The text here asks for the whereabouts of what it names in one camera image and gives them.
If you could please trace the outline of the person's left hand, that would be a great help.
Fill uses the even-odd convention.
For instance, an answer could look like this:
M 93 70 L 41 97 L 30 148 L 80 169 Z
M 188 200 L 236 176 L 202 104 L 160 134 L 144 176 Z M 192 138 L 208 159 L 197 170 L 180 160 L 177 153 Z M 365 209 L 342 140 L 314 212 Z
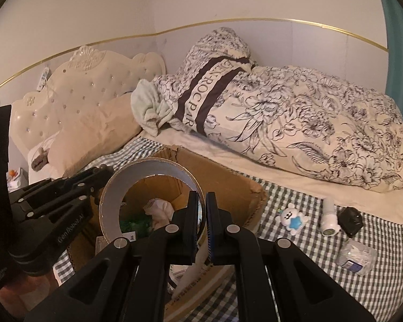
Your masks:
M 24 318 L 58 286 L 52 270 L 44 276 L 23 273 L 0 289 L 0 303 L 12 317 Z

